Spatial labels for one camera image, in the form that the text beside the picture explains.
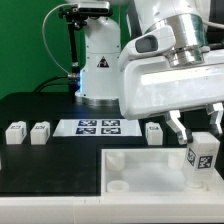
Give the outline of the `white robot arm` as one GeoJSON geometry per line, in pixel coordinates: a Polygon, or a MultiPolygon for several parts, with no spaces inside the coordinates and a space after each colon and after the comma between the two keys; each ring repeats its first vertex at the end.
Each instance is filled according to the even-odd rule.
{"type": "Polygon", "coordinates": [[[224,50],[207,41],[212,0],[66,0],[83,21],[86,62],[78,97],[117,102],[128,120],[163,115],[182,144],[182,111],[204,108],[222,134],[224,50]]]}

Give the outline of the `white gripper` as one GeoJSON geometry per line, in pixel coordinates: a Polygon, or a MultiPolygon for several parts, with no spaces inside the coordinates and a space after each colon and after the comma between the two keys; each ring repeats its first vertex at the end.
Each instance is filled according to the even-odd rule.
{"type": "Polygon", "coordinates": [[[206,106],[209,130],[215,137],[223,134],[224,50],[204,55],[201,65],[171,68],[163,57],[145,58],[129,63],[119,77],[119,106],[129,120],[164,114],[180,145],[193,142],[193,135],[180,122],[180,111],[206,106]]]}

